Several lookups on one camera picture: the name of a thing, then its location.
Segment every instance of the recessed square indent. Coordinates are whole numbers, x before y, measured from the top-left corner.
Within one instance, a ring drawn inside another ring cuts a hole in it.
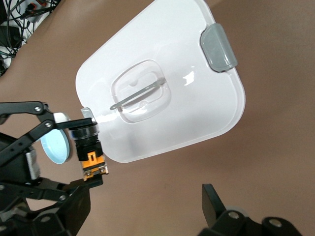
[[[122,119],[135,123],[164,110],[171,93],[160,66],[146,60],[132,66],[113,82],[112,97],[113,104],[119,104],[117,110]]]

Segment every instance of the black cylindrical component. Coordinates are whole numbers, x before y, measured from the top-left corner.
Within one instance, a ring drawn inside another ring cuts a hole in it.
[[[88,161],[88,153],[92,151],[95,151],[97,157],[103,155],[98,133],[97,123],[70,129],[70,137],[75,141],[79,161]]]

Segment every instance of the gray plastic clip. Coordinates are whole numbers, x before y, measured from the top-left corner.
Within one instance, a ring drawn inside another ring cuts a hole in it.
[[[201,35],[200,44],[214,71],[227,71],[237,65],[231,45],[220,24],[214,23],[208,26]]]

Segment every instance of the orange connector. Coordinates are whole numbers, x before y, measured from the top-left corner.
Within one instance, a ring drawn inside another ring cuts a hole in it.
[[[36,2],[38,2],[43,7],[45,7],[47,5],[47,3],[45,1],[43,1],[43,0],[36,0]]]
[[[88,161],[81,161],[84,181],[92,178],[94,175],[108,174],[104,155],[97,157],[95,151],[88,153]]]

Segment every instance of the light blue disc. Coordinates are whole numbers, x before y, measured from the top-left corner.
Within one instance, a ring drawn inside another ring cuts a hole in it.
[[[70,155],[70,144],[63,130],[53,129],[40,138],[46,155],[56,164],[64,163]]]

